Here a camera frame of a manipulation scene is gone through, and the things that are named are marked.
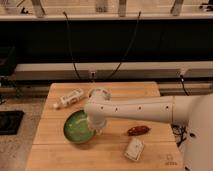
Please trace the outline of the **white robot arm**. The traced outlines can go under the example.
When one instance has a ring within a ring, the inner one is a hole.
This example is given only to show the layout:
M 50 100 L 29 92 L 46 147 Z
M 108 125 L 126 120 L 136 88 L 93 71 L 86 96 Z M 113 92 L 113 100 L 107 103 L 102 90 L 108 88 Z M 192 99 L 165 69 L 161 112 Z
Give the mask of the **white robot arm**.
M 94 130 L 101 130 L 107 117 L 185 125 L 184 168 L 213 171 L 213 94 L 113 101 L 106 89 L 97 88 L 89 94 L 84 111 Z

